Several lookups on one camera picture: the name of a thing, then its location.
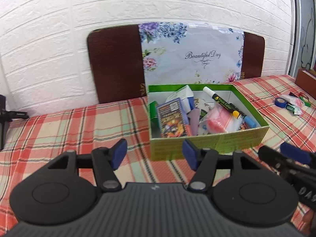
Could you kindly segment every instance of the brick wallpaper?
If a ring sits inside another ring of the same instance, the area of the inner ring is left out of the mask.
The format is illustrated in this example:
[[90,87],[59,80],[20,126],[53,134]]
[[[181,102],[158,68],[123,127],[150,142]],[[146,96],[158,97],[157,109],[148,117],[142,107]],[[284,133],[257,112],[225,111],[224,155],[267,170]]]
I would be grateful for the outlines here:
[[210,22],[264,36],[263,75],[285,73],[290,0],[0,0],[0,93],[11,109],[31,115],[96,104],[87,35],[152,20]]

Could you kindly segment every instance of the black tripod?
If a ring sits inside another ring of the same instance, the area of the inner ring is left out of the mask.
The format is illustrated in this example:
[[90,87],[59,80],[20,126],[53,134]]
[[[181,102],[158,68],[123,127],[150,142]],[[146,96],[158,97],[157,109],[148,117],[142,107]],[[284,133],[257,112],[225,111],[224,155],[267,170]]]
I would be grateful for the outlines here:
[[12,122],[12,119],[28,119],[29,116],[27,112],[22,111],[6,111],[5,110],[5,101],[6,97],[0,95],[0,124],[1,124],[1,140],[0,140],[0,150],[3,150],[5,144],[5,137],[9,128],[9,123]]

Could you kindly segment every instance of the plaid blanket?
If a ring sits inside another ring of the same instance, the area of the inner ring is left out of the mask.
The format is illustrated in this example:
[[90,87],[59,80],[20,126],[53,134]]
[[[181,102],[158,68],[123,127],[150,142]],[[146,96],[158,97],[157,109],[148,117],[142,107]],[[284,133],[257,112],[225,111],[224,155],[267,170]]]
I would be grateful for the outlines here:
[[[274,105],[280,94],[302,90],[287,75],[246,79],[233,83],[262,113],[271,128],[263,144],[277,149],[291,142],[304,150],[316,150],[316,101],[305,107],[301,116]],[[150,147],[145,98],[98,104],[12,122],[5,148],[0,152],[0,235],[17,220],[9,206],[12,189],[61,152],[72,149],[78,154],[97,147],[111,147],[120,138],[128,143],[127,156],[115,172],[126,182],[190,181],[194,172],[185,160],[150,161]],[[258,147],[245,152],[257,158]],[[91,169],[80,169],[81,177],[94,184]],[[293,223],[300,228],[302,215],[308,210],[299,205]]]

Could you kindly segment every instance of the brown headboard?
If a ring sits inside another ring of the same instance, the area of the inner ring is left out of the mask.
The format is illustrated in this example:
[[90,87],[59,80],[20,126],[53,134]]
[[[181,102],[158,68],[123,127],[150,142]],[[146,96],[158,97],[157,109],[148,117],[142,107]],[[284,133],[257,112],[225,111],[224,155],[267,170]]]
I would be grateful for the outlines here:
[[[94,30],[87,45],[99,103],[146,95],[138,25]],[[261,76],[264,47],[263,37],[245,32],[242,78]]]

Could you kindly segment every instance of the yellow marker tip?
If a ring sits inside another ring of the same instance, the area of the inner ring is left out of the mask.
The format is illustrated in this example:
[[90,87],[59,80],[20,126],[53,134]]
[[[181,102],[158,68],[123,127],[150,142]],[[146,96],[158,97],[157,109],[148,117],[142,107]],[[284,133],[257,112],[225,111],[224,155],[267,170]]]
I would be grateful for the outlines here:
[[233,111],[233,116],[235,118],[239,119],[241,115],[240,115],[240,113],[238,111]]

